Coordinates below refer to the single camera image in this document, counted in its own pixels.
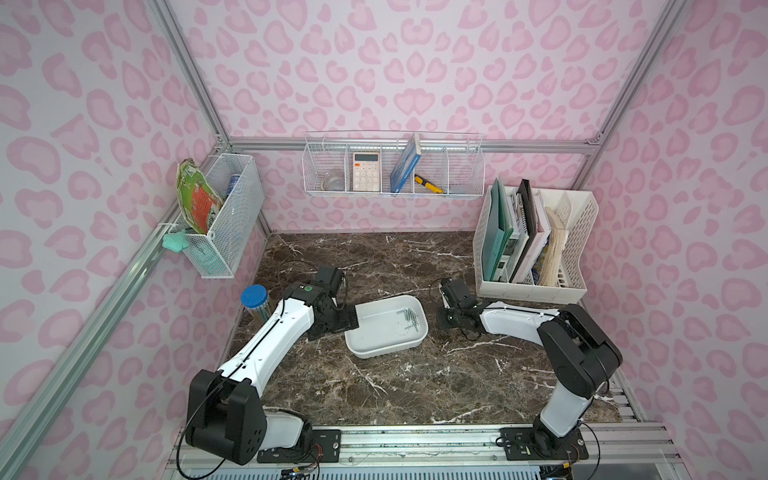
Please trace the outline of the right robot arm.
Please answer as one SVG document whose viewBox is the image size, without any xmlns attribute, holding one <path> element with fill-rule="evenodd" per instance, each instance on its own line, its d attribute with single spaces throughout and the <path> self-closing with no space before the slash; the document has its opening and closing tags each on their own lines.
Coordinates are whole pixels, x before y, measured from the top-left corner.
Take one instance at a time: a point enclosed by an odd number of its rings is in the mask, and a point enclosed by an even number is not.
<svg viewBox="0 0 768 480">
<path fill-rule="evenodd" d="M 578 429 L 595 394 L 623 363 L 619 348 L 577 304 L 536 310 L 480 300 L 461 279 L 440 281 L 443 305 L 438 326 L 512 337 L 541 346 L 557 379 L 546 406 L 534 420 L 531 442 L 551 457 Z"/>
</svg>

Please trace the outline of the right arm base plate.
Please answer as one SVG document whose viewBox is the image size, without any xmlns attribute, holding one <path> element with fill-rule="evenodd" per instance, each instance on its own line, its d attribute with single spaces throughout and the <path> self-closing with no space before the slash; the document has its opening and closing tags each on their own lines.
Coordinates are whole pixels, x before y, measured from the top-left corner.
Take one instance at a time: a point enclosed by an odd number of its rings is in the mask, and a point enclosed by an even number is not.
<svg viewBox="0 0 768 480">
<path fill-rule="evenodd" d="M 564 437 L 556 437 L 544 427 L 507 427 L 500 430 L 495 444 L 504 450 L 508 461 L 575 463 L 590 458 L 578 428 Z"/>
</svg>

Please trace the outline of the white plastic storage box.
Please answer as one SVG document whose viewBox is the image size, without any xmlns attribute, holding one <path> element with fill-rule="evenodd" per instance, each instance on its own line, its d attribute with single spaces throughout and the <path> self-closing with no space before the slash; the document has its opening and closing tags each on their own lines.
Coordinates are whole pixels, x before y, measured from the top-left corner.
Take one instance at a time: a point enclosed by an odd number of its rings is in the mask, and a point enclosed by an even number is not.
<svg viewBox="0 0 768 480">
<path fill-rule="evenodd" d="M 429 326 L 421 302 L 411 295 L 400 295 L 355 306 L 359 327 L 345 332 L 350 352 L 360 359 L 418 347 L 427 337 Z M 412 309 L 420 320 L 421 330 L 406 331 L 402 316 L 397 311 Z"/>
</svg>

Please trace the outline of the pile of metal screws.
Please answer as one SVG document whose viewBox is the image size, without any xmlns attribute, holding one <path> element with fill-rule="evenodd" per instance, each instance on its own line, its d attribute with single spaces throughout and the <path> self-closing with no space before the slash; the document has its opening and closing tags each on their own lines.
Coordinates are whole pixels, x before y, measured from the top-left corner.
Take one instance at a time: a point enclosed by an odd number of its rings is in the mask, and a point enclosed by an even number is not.
<svg viewBox="0 0 768 480">
<path fill-rule="evenodd" d="M 419 317 L 412 309 L 403 308 L 398 310 L 397 314 L 402 316 L 406 331 L 413 330 L 419 332 L 421 330 Z"/>
</svg>

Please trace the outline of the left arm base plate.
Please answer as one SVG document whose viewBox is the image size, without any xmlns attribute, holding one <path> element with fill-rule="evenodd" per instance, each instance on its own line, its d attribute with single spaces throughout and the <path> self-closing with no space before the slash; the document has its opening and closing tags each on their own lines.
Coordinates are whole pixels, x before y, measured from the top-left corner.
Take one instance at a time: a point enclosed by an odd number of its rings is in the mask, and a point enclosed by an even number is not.
<svg viewBox="0 0 768 480">
<path fill-rule="evenodd" d="M 312 429 L 301 433 L 295 446 L 260 450 L 256 459 L 262 464 L 301 464 L 315 460 L 320 463 L 338 463 L 341 440 L 340 429 Z"/>
</svg>

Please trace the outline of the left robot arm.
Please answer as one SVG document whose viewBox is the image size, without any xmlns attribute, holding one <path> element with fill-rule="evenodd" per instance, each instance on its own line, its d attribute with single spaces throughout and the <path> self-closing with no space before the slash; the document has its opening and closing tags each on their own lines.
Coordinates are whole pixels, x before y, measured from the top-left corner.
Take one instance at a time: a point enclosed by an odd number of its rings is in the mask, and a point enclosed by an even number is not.
<svg viewBox="0 0 768 480">
<path fill-rule="evenodd" d="M 291 460 L 310 458 L 310 421 L 298 413 L 266 411 L 262 395 L 301 337 L 315 341 L 359 327 L 355 306 L 337 302 L 345 284 L 344 272 L 327 266 L 319 268 L 309 282 L 292 284 L 271 317 L 237 354 L 214 371 L 199 371 L 189 387 L 183 441 L 238 465 L 263 451 L 287 454 Z"/>
</svg>

